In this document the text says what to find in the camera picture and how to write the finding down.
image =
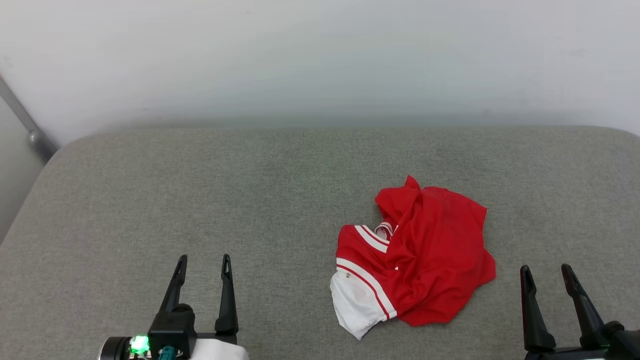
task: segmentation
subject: white cloth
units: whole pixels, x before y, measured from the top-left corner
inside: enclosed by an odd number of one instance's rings
[[[376,294],[357,276],[338,269],[330,288],[338,323],[356,339],[361,340],[369,329],[387,319]]]
[[[216,339],[197,339],[191,360],[249,360],[249,354],[238,345]]]

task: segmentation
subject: gray fabric surface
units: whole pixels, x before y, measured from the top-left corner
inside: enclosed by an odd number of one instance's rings
[[[408,174],[489,211],[497,278],[448,325],[381,323],[358,342],[329,291],[344,224],[376,225]],[[146,332],[175,262],[213,328],[232,256],[239,343],[256,359],[522,358],[528,264],[559,346],[579,326],[560,265],[605,321],[640,327],[640,142],[595,127],[135,131],[78,140],[43,170],[0,246],[0,354],[91,359]]]

